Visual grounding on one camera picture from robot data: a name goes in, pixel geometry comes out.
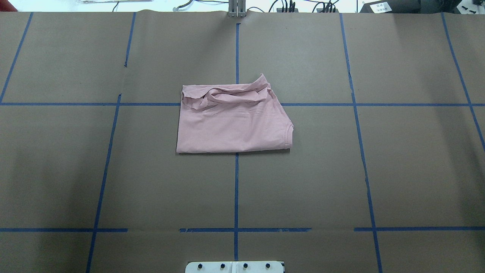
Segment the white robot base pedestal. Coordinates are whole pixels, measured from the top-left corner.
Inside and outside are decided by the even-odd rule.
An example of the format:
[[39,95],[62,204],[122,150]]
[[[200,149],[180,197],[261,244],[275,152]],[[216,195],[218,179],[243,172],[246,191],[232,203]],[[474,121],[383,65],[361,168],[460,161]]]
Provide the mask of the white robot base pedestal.
[[190,262],[186,273],[284,273],[280,261],[205,261]]

